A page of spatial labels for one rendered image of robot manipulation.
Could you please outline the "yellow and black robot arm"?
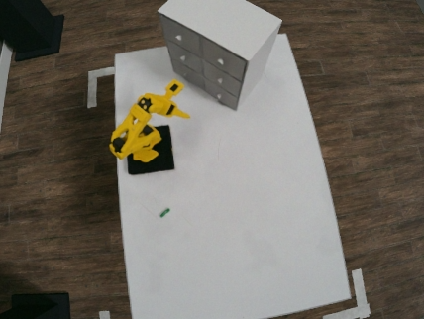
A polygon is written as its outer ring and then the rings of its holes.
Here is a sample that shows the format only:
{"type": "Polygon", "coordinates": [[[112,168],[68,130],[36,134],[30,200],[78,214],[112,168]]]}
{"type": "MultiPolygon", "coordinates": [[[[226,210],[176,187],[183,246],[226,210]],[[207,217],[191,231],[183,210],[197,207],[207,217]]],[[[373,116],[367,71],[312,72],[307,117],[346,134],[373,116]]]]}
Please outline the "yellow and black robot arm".
{"type": "Polygon", "coordinates": [[[153,116],[150,113],[159,113],[162,107],[162,100],[154,94],[146,93],[140,96],[138,98],[138,104],[135,103],[133,105],[126,119],[118,126],[116,131],[113,132],[111,139],[112,144],[109,145],[110,151],[120,160],[130,153],[134,154],[134,160],[143,162],[148,162],[158,156],[158,152],[152,150],[152,144],[158,143],[161,137],[159,137],[159,132],[147,123],[153,116]],[[152,103],[150,101],[152,101],[152,103]],[[136,119],[138,119],[138,121],[134,124],[136,119]],[[126,131],[128,131],[128,133],[120,138],[126,131]],[[140,134],[141,131],[142,133],[140,134]]]}

